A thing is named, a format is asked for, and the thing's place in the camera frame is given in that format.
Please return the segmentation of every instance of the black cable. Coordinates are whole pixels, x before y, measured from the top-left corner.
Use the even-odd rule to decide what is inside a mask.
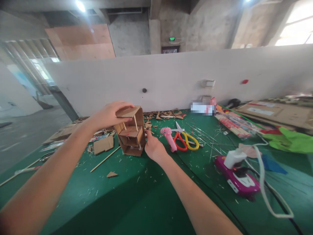
[[[258,177],[260,177],[260,174],[253,170],[252,168],[246,167],[248,170],[252,171],[254,174],[256,174]],[[267,187],[267,189],[271,192],[271,194],[275,197],[276,201],[278,202],[278,204],[280,205],[281,209],[283,210],[283,212],[285,214],[288,214],[287,209],[285,208],[285,206],[283,205],[283,203],[280,201],[280,199],[277,197],[277,195],[275,194],[275,192],[271,189],[271,187],[268,185],[268,183],[264,180],[264,185]],[[292,223],[292,225],[294,226],[294,228],[297,230],[299,235],[303,235],[301,229],[299,228],[299,226],[297,225],[297,223],[293,220],[293,218],[289,218],[290,222]]]
[[[193,173],[193,175],[202,182],[202,184],[204,184],[212,193],[214,193],[214,195],[224,204],[224,206],[230,211],[230,213],[232,214],[232,216],[236,219],[236,221],[238,222],[238,224],[241,226],[241,228],[244,230],[245,234],[249,235],[248,231],[245,229],[245,227],[243,226],[243,224],[239,221],[239,219],[235,216],[235,214],[231,211],[231,209],[227,206],[227,204],[222,200],[222,198],[216,193],[214,192],[213,189],[211,189],[209,186],[207,186],[200,178],[199,176],[197,176],[196,173],[193,172],[193,170],[182,160],[182,158],[179,156],[179,154],[176,152],[176,155],[179,157],[179,159],[182,161],[182,163]]]

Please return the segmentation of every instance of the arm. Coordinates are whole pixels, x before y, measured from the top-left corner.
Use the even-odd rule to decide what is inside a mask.
[[[147,133],[145,151],[158,163],[170,179],[182,201],[189,219],[198,235],[200,234],[241,234],[238,228],[214,202],[190,179],[167,154],[162,143]]]
[[[115,115],[129,106],[134,107],[117,101],[85,120],[0,211],[0,233],[38,234],[55,209],[91,137],[97,130],[132,120]]]

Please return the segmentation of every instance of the ceiling light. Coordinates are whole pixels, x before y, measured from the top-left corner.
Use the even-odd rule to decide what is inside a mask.
[[[78,6],[78,9],[81,10],[82,12],[85,12],[85,6],[81,1],[76,1],[76,5]]]

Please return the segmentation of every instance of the charger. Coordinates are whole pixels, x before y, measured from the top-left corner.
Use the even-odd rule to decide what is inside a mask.
[[[224,161],[224,165],[228,168],[228,169],[233,169],[236,167],[240,167],[241,163],[247,158],[247,155],[242,152],[241,149],[236,149],[233,151],[229,151],[226,159]]]

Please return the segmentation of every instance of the yellow-handled scissors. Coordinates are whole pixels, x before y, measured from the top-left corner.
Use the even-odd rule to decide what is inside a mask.
[[[177,127],[177,129],[181,129],[181,127],[179,126],[179,124],[178,124],[177,122],[176,122],[176,127]],[[194,137],[192,137],[191,135],[189,135],[188,133],[185,133],[185,132],[181,132],[181,133],[182,133],[182,135],[185,137],[186,142],[184,142],[184,140],[182,139],[180,133],[179,133],[179,132],[176,132],[176,135],[175,135],[175,137],[174,137],[174,143],[175,143],[175,145],[177,146],[177,149],[179,149],[179,150],[181,150],[181,151],[187,151],[187,149],[190,149],[190,150],[192,150],[192,151],[198,150],[198,148],[199,148],[199,142],[198,142]],[[181,141],[181,142],[183,143],[183,145],[185,146],[184,148],[181,148],[181,147],[179,147],[179,146],[177,145],[177,143],[176,143],[177,137],[179,137],[180,141]],[[195,148],[190,147],[189,142],[188,142],[188,137],[189,137],[190,139],[192,139],[192,140],[195,142],[195,144],[196,144],[196,147],[195,147]]]

